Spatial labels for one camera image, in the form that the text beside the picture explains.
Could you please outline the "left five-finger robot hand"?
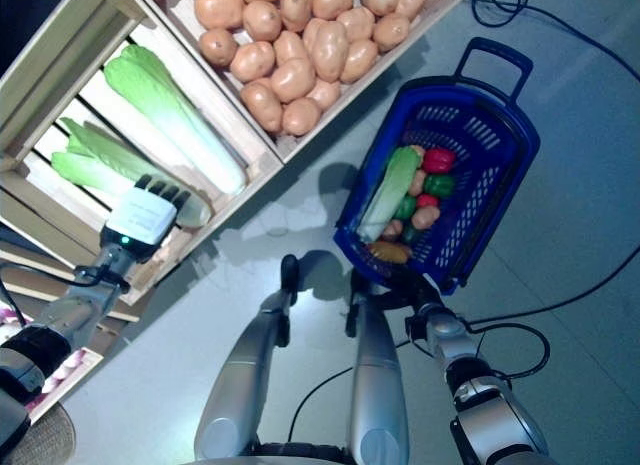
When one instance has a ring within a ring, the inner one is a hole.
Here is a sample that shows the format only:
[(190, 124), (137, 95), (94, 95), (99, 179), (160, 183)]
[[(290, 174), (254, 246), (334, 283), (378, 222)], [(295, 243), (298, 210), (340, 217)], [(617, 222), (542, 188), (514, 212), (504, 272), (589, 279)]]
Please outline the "left five-finger robot hand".
[(142, 175), (121, 197), (100, 232), (102, 248), (117, 246), (142, 264), (160, 248), (192, 194), (165, 178)]

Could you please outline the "right five-finger robot hand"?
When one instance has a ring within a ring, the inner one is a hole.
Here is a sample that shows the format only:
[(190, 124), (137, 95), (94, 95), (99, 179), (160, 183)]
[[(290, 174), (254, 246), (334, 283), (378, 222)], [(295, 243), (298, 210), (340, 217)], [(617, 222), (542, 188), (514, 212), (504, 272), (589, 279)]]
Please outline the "right five-finger robot hand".
[(389, 283), (388, 291), (374, 295), (373, 303), (382, 310), (396, 310), (409, 307), (419, 313), (429, 306), (442, 306), (438, 290), (423, 276), (417, 279), (395, 280)]

